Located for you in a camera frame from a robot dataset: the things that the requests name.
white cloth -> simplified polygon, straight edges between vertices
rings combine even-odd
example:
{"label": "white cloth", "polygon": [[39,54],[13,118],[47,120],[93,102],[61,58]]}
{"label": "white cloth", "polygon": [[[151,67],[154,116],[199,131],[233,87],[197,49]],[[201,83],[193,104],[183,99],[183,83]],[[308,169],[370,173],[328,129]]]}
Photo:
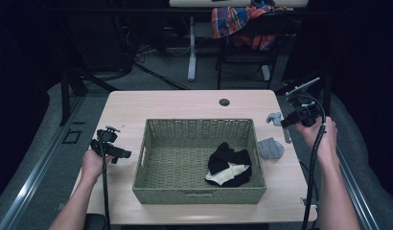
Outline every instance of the white cloth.
{"label": "white cloth", "polygon": [[211,172],[208,172],[208,174],[205,176],[205,179],[215,181],[219,185],[222,185],[224,182],[235,178],[235,176],[239,174],[242,174],[250,167],[249,165],[235,165],[229,162],[227,162],[227,164],[229,164],[229,168],[216,174],[211,174]]}

black cloth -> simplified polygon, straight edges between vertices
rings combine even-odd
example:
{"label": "black cloth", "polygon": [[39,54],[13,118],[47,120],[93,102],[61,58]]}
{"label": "black cloth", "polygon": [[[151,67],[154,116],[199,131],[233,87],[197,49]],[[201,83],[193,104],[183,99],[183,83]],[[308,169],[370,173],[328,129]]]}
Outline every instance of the black cloth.
{"label": "black cloth", "polygon": [[[209,157],[208,169],[211,174],[220,173],[229,168],[229,163],[236,165],[249,165],[251,166],[250,156],[246,149],[235,151],[230,149],[226,142],[220,144],[217,150]],[[235,178],[224,182],[221,187],[239,187],[242,184],[250,181],[250,176],[252,174],[251,167]],[[209,184],[219,185],[215,181],[206,180]]]}

green wicker basket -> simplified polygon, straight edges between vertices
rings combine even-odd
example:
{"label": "green wicker basket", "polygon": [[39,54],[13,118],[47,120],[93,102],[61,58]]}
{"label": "green wicker basket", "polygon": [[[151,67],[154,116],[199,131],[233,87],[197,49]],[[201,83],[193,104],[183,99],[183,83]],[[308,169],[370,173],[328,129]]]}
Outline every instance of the green wicker basket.
{"label": "green wicker basket", "polygon": [[[246,149],[250,181],[222,188],[205,181],[209,156],[227,142]],[[251,119],[146,120],[133,192],[143,204],[257,204],[266,191]]]}

orange and blue fabric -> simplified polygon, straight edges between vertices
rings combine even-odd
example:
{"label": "orange and blue fabric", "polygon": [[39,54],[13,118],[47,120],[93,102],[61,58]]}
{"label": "orange and blue fabric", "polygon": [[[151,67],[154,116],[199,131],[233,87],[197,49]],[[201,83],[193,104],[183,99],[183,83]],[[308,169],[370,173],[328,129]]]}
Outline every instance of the orange and blue fabric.
{"label": "orange and blue fabric", "polygon": [[[222,7],[212,10],[213,38],[230,36],[240,30],[246,23],[267,12],[274,11],[274,1],[263,0],[256,2],[251,0],[245,8]],[[269,50],[277,34],[240,34],[228,39],[229,45],[236,47],[251,47],[253,50]]]}

black round hole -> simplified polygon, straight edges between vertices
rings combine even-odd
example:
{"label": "black round hole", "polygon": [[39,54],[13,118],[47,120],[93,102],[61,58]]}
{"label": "black round hole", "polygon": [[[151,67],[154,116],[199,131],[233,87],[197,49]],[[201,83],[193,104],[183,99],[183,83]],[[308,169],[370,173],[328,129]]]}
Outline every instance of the black round hole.
{"label": "black round hole", "polygon": [[228,105],[230,105],[230,102],[227,99],[220,99],[220,105],[228,106]]}

